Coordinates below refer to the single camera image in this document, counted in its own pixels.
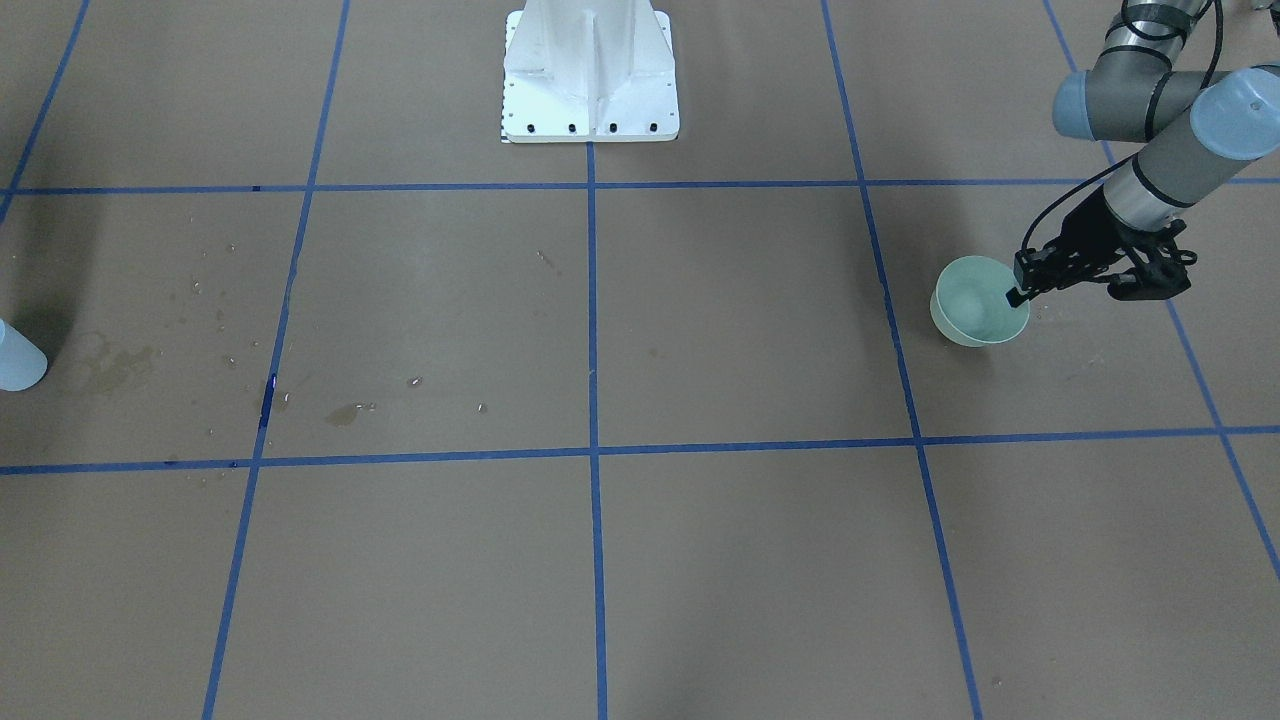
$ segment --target green cup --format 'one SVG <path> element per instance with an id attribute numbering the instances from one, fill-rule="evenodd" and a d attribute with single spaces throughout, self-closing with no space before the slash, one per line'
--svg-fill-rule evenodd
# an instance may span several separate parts
<path id="1" fill-rule="evenodd" d="M 942 269 L 929 300 L 933 324 L 947 340 L 965 347 L 1000 345 L 1018 337 L 1030 319 L 1030 302 L 1010 307 L 1005 293 L 1015 287 L 1014 272 L 1000 260 L 968 255 Z"/>

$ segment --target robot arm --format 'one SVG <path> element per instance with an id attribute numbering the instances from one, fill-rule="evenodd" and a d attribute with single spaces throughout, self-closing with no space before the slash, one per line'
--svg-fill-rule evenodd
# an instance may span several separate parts
<path id="1" fill-rule="evenodd" d="M 1039 250 L 1024 240 L 1007 295 L 1014 307 L 1080 282 L 1106 283 L 1117 300 L 1165 300 L 1190 287 L 1196 254 L 1174 240 L 1187 228 L 1179 215 L 1280 147 L 1280 64 L 1229 76 L 1171 70 L 1208 6 L 1126 0 L 1094 69 L 1064 82 L 1053 113 L 1062 135 L 1149 142 L 1108 169 L 1115 174 L 1066 215 L 1057 238 Z M 1132 266 L 1106 274 L 1124 261 Z"/>

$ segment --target light blue cup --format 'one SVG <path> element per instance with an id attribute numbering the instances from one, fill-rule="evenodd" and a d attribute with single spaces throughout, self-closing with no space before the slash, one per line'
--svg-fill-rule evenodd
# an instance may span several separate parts
<path id="1" fill-rule="evenodd" d="M 0 389 L 27 389 L 40 382 L 47 369 L 45 354 L 0 320 Z"/>
<path id="2" fill-rule="evenodd" d="M 965 347 L 1000 345 L 1018 337 L 1032 316 L 1030 302 L 1010 307 L 1005 293 L 1018 284 L 1000 260 L 968 255 L 942 269 L 929 300 L 933 324 Z"/>

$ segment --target white plastic stand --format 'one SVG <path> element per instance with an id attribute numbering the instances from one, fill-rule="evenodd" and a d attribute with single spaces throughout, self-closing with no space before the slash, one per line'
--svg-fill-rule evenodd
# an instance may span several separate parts
<path id="1" fill-rule="evenodd" d="M 671 18 L 649 0 L 527 0 L 507 18 L 503 142 L 680 133 Z"/>

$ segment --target plastic cup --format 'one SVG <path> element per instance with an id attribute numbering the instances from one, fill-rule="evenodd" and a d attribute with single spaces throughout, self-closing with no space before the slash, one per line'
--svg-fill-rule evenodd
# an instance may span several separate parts
<path id="1" fill-rule="evenodd" d="M 968 255 L 942 269 L 929 300 L 933 324 L 947 340 L 965 347 L 1000 345 L 1018 337 L 1030 319 L 1023 302 L 1010 307 L 1005 293 L 1015 287 L 1014 270 L 1000 260 Z"/>
<path id="2" fill-rule="evenodd" d="M 27 389 L 40 382 L 47 369 L 45 354 L 0 320 L 0 389 Z"/>

